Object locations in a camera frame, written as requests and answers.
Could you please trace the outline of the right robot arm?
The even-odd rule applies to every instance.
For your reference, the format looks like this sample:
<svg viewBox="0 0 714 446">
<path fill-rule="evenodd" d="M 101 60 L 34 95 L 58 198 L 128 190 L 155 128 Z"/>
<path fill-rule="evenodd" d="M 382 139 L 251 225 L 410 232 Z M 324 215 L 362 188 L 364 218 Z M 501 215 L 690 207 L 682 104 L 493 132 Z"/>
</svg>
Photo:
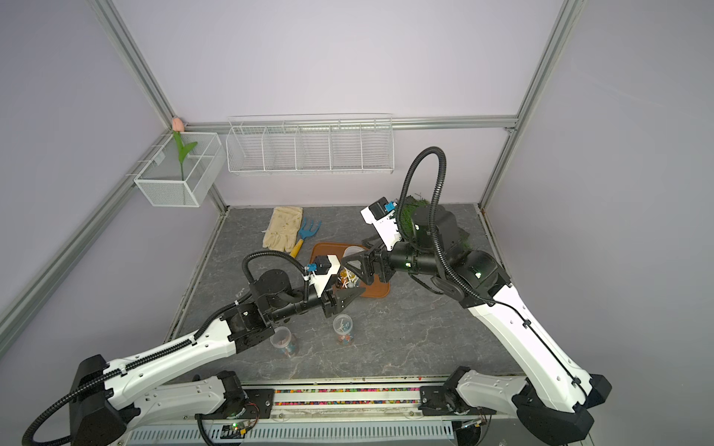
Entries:
<svg viewBox="0 0 714 446">
<path fill-rule="evenodd" d="M 379 243 L 366 243 L 364 251 L 344 256 L 342 266 L 365 284 L 388 282 L 398 272 L 415 282 L 429 277 L 426 290 L 468 310 L 524 373 L 509 385 L 501 377 L 460 367 L 440 388 L 441 401 L 431 403 L 425 397 L 423 410 L 459 414 L 485 407 L 516 417 L 548 445 L 587 440 L 594 425 L 590 410 L 606 402 L 611 383 L 603 375 L 589 374 L 560 348 L 493 256 L 466 247 L 464 230 L 439 203 L 446 167 L 442 149 L 420 152 L 407 170 L 399 199 L 381 198 L 362 211 Z"/>
</svg>

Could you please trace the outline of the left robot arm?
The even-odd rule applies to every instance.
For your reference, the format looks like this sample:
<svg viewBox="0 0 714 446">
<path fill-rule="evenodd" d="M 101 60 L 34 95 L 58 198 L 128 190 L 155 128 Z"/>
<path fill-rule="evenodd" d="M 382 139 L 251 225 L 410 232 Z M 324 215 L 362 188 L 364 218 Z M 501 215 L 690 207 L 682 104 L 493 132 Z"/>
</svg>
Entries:
<svg viewBox="0 0 714 446">
<path fill-rule="evenodd" d="M 342 265 L 334 255 L 303 265 L 292 256 L 262 250 L 241 265 L 249 290 L 214 311 L 195 331 L 137 355 L 106 361 L 98 354 L 81 362 L 68 394 L 44 410 L 24 432 L 23 445 L 37 445 L 40 427 L 63 407 L 70 433 L 56 445 L 109 445 L 128 431 L 187 412 L 208 418 L 260 420 L 236 373 L 223 371 L 182 390 L 172 379 L 205 364 L 260 345 L 283 321 L 319 308 L 330 318 L 360 297 L 360 287 L 341 288 Z"/>
</svg>

